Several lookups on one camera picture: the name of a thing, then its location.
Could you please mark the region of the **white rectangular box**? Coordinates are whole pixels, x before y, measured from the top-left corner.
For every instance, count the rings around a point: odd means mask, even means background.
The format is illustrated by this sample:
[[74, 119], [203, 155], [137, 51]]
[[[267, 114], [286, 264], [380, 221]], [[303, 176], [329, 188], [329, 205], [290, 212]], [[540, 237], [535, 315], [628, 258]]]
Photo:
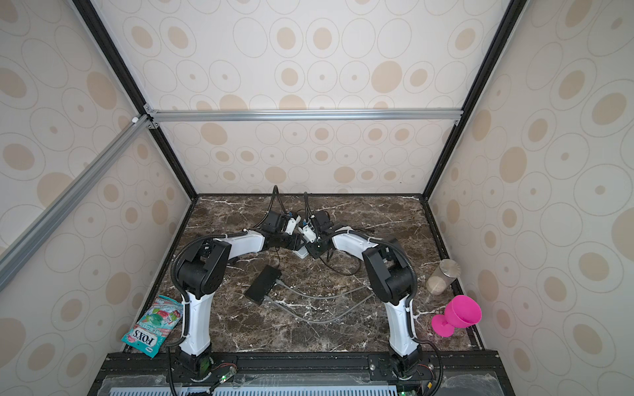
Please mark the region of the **white rectangular box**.
[[309, 256], [309, 252], [306, 247], [301, 247], [299, 250], [293, 252], [300, 259], [304, 259]]

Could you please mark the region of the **black network switch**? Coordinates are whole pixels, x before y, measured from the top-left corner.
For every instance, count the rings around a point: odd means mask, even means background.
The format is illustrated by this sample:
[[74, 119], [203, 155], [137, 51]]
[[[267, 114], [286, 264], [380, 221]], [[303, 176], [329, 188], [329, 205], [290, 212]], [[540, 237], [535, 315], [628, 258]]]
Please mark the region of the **black network switch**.
[[277, 284], [281, 276], [282, 272], [278, 268], [267, 265], [246, 290], [244, 293], [245, 297], [256, 305], [262, 305], [268, 293]]

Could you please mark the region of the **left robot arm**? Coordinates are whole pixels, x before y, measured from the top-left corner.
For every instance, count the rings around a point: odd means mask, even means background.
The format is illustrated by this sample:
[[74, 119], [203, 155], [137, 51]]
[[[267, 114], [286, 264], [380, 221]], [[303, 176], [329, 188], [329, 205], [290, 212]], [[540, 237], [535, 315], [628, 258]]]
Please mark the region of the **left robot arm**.
[[173, 259], [170, 277], [183, 303], [182, 335], [167, 346], [176, 360], [195, 376], [211, 371], [209, 321], [215, 293], [223, 283], [229, 261], [243, 255], [303, 247], [295, 230], [301, 223], [297, 212], [280, 205], [278, 213], [269, 207], [265, 216], [250, 229], [231, 234], [208, 234], [193, 239]]

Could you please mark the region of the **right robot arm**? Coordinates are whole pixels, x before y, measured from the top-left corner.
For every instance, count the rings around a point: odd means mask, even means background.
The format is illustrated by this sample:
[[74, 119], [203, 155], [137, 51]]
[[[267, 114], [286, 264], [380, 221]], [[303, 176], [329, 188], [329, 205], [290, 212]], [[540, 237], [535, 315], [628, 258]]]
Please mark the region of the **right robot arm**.
[[422, 349], [412, 318], [418, 281], [403, 247], [395, 239], [367, 236], [349, 226], [335, 228], [327, 214], [310, 216], [298, 231], [314, 258], [336, 249], [363, 261], [371, 290], [386, 307], [392, 364], [400, 375], [409, 374], [419, 363]]

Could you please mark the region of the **aluminium crossbar back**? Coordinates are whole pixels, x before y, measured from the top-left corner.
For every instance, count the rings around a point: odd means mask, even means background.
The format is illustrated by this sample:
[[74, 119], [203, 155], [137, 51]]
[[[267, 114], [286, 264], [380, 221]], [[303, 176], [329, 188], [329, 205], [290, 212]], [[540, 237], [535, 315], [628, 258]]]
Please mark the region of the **aluminium crossbar back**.
[[158, 111], [150, 116], [158, 122], [217, 121], [335, 121], [335, 120], [460, 120], [457, 108], [430, 109], [310, 109], [252, 111]]

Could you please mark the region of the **aluminium crossbar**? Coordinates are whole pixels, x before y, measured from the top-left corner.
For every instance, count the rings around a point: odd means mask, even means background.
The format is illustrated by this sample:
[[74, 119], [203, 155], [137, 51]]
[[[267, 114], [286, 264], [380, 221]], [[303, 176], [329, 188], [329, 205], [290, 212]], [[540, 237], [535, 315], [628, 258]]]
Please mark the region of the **aluminium crossbar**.
[[150, 126], [150, 118], [140, 115], [112, 140], [82, 173], [45, 209], [1, 257], [1, 288], [5, 289], [53, 234], [69, 213], [97, 185], [103, 175], [127, 150], [140, 132]]
[[158, 122], [217, 121], [335, 121], [335, 120], [460, 120], [457, 108], [430, 109], [310, 109], [252, 111], [158, 111], [150, 116]]

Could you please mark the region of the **pink silicone funnel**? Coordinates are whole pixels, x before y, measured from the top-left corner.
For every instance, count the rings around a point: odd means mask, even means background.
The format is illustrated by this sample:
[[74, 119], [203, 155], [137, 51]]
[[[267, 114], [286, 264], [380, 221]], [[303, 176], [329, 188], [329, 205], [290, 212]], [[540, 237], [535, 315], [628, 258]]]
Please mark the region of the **pink silicone funnel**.
[[432, 329], [443, 337], [450, 338], [460, 328], [469, 328], [482, 320], [480, 305], [467, 295], [458, 295], [445, 307], [443, 314], [432, 318]]

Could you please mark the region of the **green snack packet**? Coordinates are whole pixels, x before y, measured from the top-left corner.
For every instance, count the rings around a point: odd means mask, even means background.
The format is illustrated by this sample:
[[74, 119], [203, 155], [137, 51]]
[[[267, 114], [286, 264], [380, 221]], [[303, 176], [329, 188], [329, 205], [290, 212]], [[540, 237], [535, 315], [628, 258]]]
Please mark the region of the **green snack packet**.
[[154, 358], [183, 317], [183, 305], [160, 295], [139, 321], [122, 336], [127, 346]]

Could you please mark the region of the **aluminium crossbar left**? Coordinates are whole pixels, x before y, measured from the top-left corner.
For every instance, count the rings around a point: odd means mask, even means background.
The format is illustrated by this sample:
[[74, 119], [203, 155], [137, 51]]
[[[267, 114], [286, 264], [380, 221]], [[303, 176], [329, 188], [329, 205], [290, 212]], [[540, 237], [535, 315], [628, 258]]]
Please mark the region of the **aluminium crossbar left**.
[[1, 288], [5, 289], [53, 234], [69, 213], [97, 185], [103, 175], [127, 150], [140, 132], [150, 126], [150, 118], [140, 115], [112, 140], [82, 173], [45, 209], [1, 257]]

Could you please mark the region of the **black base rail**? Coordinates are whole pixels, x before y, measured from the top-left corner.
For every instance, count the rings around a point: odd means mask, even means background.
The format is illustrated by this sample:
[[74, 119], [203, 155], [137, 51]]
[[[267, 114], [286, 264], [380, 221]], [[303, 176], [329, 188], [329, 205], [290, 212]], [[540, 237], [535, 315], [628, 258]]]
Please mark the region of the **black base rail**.
[[214, 353], [194, 379], [172, 356], [107, 356], [91, 395], [512, 395], [495, 351], [424, 354], [396, 374], [385, 352]]

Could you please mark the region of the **black corner frame post left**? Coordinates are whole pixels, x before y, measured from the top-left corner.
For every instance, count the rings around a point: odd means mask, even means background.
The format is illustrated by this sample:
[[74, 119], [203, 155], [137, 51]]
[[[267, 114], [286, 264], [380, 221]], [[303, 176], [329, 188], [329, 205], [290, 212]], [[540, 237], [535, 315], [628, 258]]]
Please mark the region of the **black corner frame post left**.
[[79, 16], [87, 26], [88, 31], [92, 35], [92, 38], [96, 41], [97, 46], [104, 55], [106, 61], [109, 63], [115, 76], [117, 76], [118, 82], [123, 87], [125, 94], [131, 100], [133, 107], [140, 115], [144, 115], [150, 118], [152, 126], [150, 127], [150, 133], [158, 145], [159, 150], [167, 160], [168, 165], [173, 171], [174, 175], [178, 179], [179, 183], [183, 187], [186, 195], [191, 201], [195, 201], [198, 194], [191, 183], [189, 177], [186, 175], [183, 166], [178, 161], [177, 156], [168, 143], [168, 139], [161, 130], [159, 124], [154, 121], [152, 115], [148, 111], [148, 103], [145, 100], [144, 95], [139, 89], [130, 69], [122, 58], [119, 50], [107, 28], [102, 22], [102, 19], [97, 14], [97, 9], [92, 5], [91, 1], [74, 0], [72, 4], [79, 12]]

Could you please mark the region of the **black corner frame post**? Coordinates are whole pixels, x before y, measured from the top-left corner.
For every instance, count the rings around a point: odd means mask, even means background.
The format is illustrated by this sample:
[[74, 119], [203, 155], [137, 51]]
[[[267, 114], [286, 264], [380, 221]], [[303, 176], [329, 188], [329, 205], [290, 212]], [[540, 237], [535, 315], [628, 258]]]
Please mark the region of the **black corner frame post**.
[[87, 26], [88, 31], [92, 35], [92, 38], [96, 41], [97, 46], [104, 55], [106, 61], [109, 63], [115, 76], [117, 76], [118, 82], [123, 87], [125, 94], [131, 100], [133, 107], [140, 115], [144, 115], [150, 118], [152, 126], [150, 127], [150, 133], [158, 145], [159, 150], [167, 160], [168, 165], [173, 171], [174, 175], [178, 179], [179, 183], [183, 187], [186, 195], [191, 201], [195, 201], [198, 194], [191, 183], [189, 177], [186, 175], [183, 166], [178, 161], [177, 156], [168, 143], [168, 139], [161, 130], [159, 124], [154, 121], [152, 115], [148, 111], [148, 103], [145, 100], [144, 95], [139, 89], [130, 69], [122, 58], [119, 50], [107, 28], [102, 22], [102, 19], [97, 14], [97, 9], [92, 5], [91, 1], [74, 0], [72, 4], [79, 12], [79, 16]]
[[510, 40], [513, 29], [517, 25], [518, 20], [521, 18], [527, 3], [527, 0], [513, 0], [508, 4], [505, 14], [495, 31], [489, 49], [485, 53], [480, 69], [478, 69], [478, 72], [475, 75], [475, 79], [467, 94], [466, 100], [463, 103], [461, 119], [456, 125], [454, 125], [454, 127], [452, 127], [451, 133], [442, 148], [439, 159], [435, 164], [426, 188], [422, 193], [422, 202], [428, 202], [430, 200], [432, 194], [434, 193], [434, 189], [439, 184], [439, 180], [447, 167], [455, 148], [457, 148], [457, 144], [462, 137], [462, 133], [467, 127], [469, 120], [472, 118], [476, 105], [480, 101], [482, 93], [490, 81], [490, 77], [494, 72], [495, 66], [498, 64], [500, 57], [504, 52], [505, 46]]

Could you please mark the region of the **black corner frame post right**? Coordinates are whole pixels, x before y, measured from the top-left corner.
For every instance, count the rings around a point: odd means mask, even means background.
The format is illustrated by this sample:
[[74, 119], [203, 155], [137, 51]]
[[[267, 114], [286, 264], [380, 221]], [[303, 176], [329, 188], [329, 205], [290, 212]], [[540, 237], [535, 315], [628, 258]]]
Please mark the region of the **black corner frame post right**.
[[434, 193], [434, 189], [439, 184], [439, 180], [447, 167], [455, 148], [457, 148], [457, 144], [462, 137], [462, 133], [467, 127], [469, 120], [472, 118], [476, 105], [480, 101], [482, 93], [490, 81], [490, 77], [494, 72], [495, 66], [498, 64], [500, 57], [504, 52], [505, 46], [510, 40], [513, 29], [517, 25], [518, 20], [521, 18], [527, 3], [527, 0], [513, 0], [508, 4], [505, 14], [495, 31], [489, 49], [485, 53], [480, 69], [478, 69], [478, 72], [475, 75], [475, 79], [467, 94], [466, 100], [463, 103], [461, 119], [456, 125], [454, 125], [454, 127], [452, 127], [451, 133], [442, 148], [439, 159], [435, 164], [426, 188], [422, 193], [422, 202], [428, 202], [430, 200], [432, 194]]

